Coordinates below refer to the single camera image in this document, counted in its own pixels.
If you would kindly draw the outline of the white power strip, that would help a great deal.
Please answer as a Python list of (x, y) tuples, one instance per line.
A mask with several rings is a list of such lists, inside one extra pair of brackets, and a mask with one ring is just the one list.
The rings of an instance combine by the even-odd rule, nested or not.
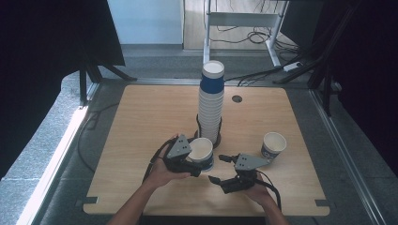
[(284, 71), (284, 72), (289, 72), (289, 71), (291, 71), (291, 70), (300, 68), (300, 67), (302, 67), (302, 66), (303, 66), (303, 65), (302, 65), (300, 62), (295, 62), (295, 63), (292, 63), (292, 64), (289, 64), (289, 65), (284, 66), (284, 67), (283, 67), (283, 71)]

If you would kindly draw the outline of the white metal desk frame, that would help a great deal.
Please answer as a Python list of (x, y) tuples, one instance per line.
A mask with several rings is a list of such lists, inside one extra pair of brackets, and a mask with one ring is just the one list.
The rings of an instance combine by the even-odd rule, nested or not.
[(270, 38), (266, 41), (269, 57), (273, 66), (280, 68), (282, 65), (274, 49), (277, 36), (280, 31), (283, 17), (288, 6), (288, 1), (282, 1), (278, 13), (238, 13), (238, 12), (216, 12), (211, 11), (211, 0), (204, 3), (205, 39), (203, 47), (203, 63), (209, 61), (210, 57), (210, 27), (211, 26), (239, 26), (239, 27), (266, 27), (270, 28)]

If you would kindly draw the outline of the person's right hand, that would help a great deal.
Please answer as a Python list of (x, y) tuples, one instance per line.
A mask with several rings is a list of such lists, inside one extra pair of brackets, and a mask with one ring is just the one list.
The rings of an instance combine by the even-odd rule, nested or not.
[(260, 184), (255, 184), (253, 187), (244, 190), (243, 193), (262, 207), (270, 208), (276, 205), (268, 189)]

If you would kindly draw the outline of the black cup holder stand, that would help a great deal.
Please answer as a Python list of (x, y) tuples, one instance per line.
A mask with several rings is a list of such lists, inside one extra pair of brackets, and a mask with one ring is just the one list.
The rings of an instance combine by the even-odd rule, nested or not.
[[(201, 123), (199, 121), (199, 115), (198, 114), (196, 114), (196, 118), (195, 119), (196, 119), (197, 129), (194, 132), (194, 136), (193, 137), (194, 138), (204, 138), (204, 136), (202, 134), (202, 125), (201, 125)], [(222, 118), (221, 118), (220, 123), (217, 126), (217, 138), (216, 138), (216, 140), (214, 142), (212, 142), (213, 143), (213, 149), (216, 149), (220, 145), (220, 143), (222, 141), (221, 129), (222, 129)]]

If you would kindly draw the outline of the aluminium floor rail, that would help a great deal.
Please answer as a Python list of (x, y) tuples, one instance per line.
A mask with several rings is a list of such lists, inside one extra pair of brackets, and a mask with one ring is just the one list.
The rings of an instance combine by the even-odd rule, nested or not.
[(362, 173), (351, 157), (339, 130), (335, 126), (332, 118), (323, 109), (320, 96), (314, 90), (309, 90), (309, 94), (336, 148), (339, 158), (343, 162), (345, 170), (360, 197), (360, 201), (362, 202), (369, 219), (373, 225), (387, 225), (372, 191), (369, 189)]

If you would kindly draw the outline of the stack of paper cups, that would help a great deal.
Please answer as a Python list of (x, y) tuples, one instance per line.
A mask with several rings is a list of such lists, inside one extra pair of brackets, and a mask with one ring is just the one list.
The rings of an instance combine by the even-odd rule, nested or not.
[(218, 140), (222, 122), (223, 75), (223, 63), (210, 60), (203, 64), (197, 119), (200, 125), (200, 137), (207, 138), (213, 143)]

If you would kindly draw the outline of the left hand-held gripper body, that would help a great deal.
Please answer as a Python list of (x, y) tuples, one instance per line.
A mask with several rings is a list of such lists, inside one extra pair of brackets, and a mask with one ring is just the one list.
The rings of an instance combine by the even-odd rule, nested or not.
[(164, 164), (173, 173), (187, 173), (189, 169), (193, 168), (201, 169), (199, 164), (187, 160), (190, 152), (190, 144), (186, 136), (181, 134), (171, 141), (171, 145), (165, 151)]

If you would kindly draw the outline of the person's left hand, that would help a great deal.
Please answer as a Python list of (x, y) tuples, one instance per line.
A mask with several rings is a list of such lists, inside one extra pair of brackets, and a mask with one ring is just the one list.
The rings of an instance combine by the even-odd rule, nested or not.
[(157, 189), (167, 185), (172, 180), (190, 177), (188, 172), (170, 172), (164, 164), (164, 153), (169, 147), (171, 140), (175, 139), (176, 137), (177, 135), (167, 141), (151, 160), (151, 169), (149, 170), (149, 174), (145, 177), (143, 182), (143, 185), (146, 188)]

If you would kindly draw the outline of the black curtain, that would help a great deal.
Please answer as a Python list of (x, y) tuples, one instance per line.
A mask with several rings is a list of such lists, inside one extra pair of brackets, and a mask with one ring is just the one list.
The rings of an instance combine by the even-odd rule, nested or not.
[(0, 179), (85, 64), (125, 64), (107, 0), (0, 0)]
[(357, 3), (330, 57), (339, 100), (398, 176), (398, 0), (324, 0), (316, 28)]

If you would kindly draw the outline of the blue and white paper cup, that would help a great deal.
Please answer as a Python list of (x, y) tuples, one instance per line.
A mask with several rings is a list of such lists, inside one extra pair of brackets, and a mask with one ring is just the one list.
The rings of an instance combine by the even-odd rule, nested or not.
[(273, 160), (287, 146), (285, 137), (278, 132), (269, 132), (263, 138), (261, 154), (264, 158)]
[(197, 138), (190, 143), (191, 152), (188, 159), (202, 167), (203, 171), (209, 171), (213, 167), (213, 143), (207, 138)]

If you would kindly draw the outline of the black metal stand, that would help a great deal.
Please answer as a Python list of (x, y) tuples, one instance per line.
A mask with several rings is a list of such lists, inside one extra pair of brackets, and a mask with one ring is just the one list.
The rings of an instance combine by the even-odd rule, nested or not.
[(286, 84), (295, 80), (297, 77), (303, 75), (304, 73), (312, 70), (314, 73), (307, 81), (307, 86), (309, 89), (313, 90), (318, 88), (320, 84), (323, 84), (321, 103), (322, 109), (327, 116), (330, 116), (329, 102), (332, 80), (332, 76), (329, 72), (329, 60), (339, 42), (339, 39), (343, 35), (345, 28), (349, 24), (353, 14), (357, 10), (361, 1), (362, 0), (347, 0), (342, 12), (336, 17), (336, 20), (334, 22), (335, 29), (331, 35), (331, 38), (329, 39), (325, 49), (318, 58), (316, 58), (309, 65), (299, 68), (296, 72), (287, 76), (286, 78), (274, 81), (274, 83), (276, 84)]

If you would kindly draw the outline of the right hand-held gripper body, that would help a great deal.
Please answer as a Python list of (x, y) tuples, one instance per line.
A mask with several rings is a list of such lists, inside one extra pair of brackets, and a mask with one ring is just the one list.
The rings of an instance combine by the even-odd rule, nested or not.
[(221, 188), (225, 194), (246, 190), (255, 184), (269, 187), (269, 184), (257, 178), (257, 168), (268, 165), (264, 158), (247, 154), (238, 154), (234, 169), (237, 175), (233, 178), (221, 181)]

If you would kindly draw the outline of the black tripod stand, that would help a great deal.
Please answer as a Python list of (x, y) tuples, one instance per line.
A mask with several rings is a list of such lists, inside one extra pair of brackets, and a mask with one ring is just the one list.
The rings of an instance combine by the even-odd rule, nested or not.
[(105, 67), (109, 71), (113, 72), (116, 76), (124, 81), (135, 82), (137, 78), (131, 77), (127, 73), (123, 72), (119, 68), (105, 63), (97, 58), (90, 58), (86, 53), (84, 54), (83, 61), (80, 64), (79, 70), (79, 85), (80, 85), (80, 106), (86, 106), (88, 104), (87, 97), (87, 79), (90, 79), (92, 83), (101, 83), (102, 75), (100, 73), (99, 66)]

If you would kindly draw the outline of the white wall panel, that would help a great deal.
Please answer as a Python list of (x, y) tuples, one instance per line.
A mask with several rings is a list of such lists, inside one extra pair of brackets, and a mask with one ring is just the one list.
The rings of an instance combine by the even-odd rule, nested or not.
[(121, 44), (182, 44), (184, 0), (108, 0)]

